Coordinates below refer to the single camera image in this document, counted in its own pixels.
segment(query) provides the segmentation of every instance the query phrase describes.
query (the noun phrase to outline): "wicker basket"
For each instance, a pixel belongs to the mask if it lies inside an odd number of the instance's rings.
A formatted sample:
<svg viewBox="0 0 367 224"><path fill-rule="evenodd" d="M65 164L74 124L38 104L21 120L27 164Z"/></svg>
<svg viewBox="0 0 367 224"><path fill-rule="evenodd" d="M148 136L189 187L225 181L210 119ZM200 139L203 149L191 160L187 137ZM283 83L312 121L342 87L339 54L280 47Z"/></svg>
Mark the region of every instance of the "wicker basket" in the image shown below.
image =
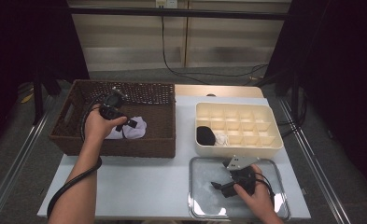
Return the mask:
<svg viewBox="0 0 367 224"><path fill-rule="evenodd" d="M106 139L102 156L174 158L176 152L175 86L160 83L128 83L76 80L49 135L66 155L78 155L83 144L80 120L92 99L116 87L128 96L120 109L131 117L142 117L146 134L139 139Z"/></svg>

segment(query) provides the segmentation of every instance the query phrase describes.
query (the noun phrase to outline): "white table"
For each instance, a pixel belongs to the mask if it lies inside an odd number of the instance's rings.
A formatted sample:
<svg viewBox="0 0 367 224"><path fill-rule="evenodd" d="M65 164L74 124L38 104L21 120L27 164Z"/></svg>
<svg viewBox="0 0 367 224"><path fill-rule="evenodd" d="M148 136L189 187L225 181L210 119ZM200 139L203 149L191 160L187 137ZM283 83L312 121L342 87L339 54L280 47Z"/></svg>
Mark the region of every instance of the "white table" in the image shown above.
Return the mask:
<svg viewBox="0 0 367 224"><path fill-rule="evenodd" d="M264 98L176 96L176 156L173 159L103 157L98 170L96 218L192 219L189 214L189 162L197 157L195 105L200 102L268 105ZM38 215L47 214L53 194L64 184L77 157L63 156ZM310 218L284 148L272 158L281 175L292 219Z"/></svg>

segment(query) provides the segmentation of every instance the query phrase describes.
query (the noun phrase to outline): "black tool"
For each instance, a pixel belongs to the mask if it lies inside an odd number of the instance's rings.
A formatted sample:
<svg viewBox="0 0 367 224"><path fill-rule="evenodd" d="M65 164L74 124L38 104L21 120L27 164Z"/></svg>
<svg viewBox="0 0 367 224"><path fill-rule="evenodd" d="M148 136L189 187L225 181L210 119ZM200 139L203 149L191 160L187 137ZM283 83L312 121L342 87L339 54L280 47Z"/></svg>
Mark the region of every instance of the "black tool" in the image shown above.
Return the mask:
<svg viewBox="0 0 367 224"><path fill-rule="evenodd" d="M228 167L230 160L224 161L224 167ZM239 184L249 195L254 194L256 187L256 174L251 166L245 167L241 170L230 170L232 182L221 185L219 183L211 182L215 189L221 190L221 193L225 198L229 198L236 195L236 191L233 188L234 184Z"/></svg>
<svg viewBox="0 0 367 224"><path fill-rule="evenodd" d="M126 97L126 95L122 94L116 88L113 88L112 92L105 97L104 103L99 107L101 116L108 120L126 117L123 113L119 112ZM121 131L123 125L125 125L125 123L117 126L116 131Z"/></svg>

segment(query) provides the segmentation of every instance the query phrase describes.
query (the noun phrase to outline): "metal tray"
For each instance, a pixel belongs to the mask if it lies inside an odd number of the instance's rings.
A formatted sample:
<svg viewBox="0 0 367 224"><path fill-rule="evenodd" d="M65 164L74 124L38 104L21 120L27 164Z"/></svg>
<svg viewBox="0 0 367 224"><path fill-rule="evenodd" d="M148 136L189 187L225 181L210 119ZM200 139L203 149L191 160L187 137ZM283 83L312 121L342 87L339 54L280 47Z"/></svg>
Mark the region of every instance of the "metal tray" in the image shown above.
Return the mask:
<svg viewBox="0 0 367 224"><path fill-rule="evenodd" d="M256 220L239 196L224 198L210 182L231 182L230 172L222 162L227 158L195 157L190 162L189 209L191 216L201 220ZM282 219L289 219L289 209L280 175L273 161L259 160L256 164L267 177L275 193L275 211Z"/></svg>

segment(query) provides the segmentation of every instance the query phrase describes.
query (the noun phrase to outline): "wall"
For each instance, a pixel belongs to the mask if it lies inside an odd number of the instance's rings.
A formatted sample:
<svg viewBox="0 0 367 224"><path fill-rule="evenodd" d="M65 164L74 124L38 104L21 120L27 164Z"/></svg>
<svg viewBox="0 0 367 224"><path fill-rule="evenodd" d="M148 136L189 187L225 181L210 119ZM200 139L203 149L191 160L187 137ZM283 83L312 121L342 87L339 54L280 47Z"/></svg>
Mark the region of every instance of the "wall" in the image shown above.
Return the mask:
<svg viewBox="0 0 367 224"><path fill-rule="evenodd" d="M68 1L70 5L155 7L154 0ZM289 0L190 1L178 8L287 12ZM159 17L73 15L90 71L165 67ZM283 21L164 18L164 50L170 67L250 66L268 63Z"/></svg>

